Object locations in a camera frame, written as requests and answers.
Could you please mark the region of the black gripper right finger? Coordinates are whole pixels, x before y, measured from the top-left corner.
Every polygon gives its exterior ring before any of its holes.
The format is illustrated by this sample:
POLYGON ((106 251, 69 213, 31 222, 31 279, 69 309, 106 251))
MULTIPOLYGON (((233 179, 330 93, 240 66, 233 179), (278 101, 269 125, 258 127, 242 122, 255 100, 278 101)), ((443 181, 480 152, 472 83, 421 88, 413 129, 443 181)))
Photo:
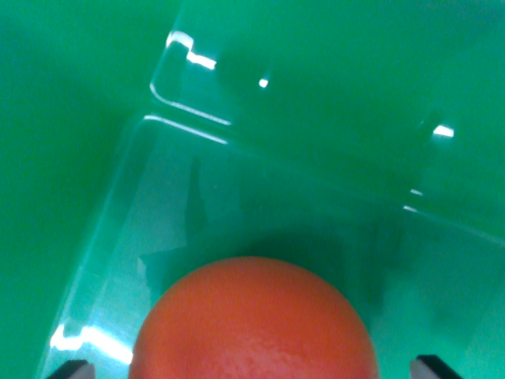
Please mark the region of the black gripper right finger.
POLYGON ((410 362, 410 379, 462 379, 437 355, 418 355, 410 362))

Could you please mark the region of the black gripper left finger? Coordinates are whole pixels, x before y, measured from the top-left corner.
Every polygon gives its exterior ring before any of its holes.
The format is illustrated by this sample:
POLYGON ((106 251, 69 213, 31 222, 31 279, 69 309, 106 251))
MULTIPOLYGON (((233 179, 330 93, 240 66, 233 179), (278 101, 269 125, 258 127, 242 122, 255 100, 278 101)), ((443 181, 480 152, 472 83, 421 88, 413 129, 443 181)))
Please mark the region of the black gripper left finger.
POLYGON ((68 360, 47 379, 95 379, 95 366, 85 359, 68 360))

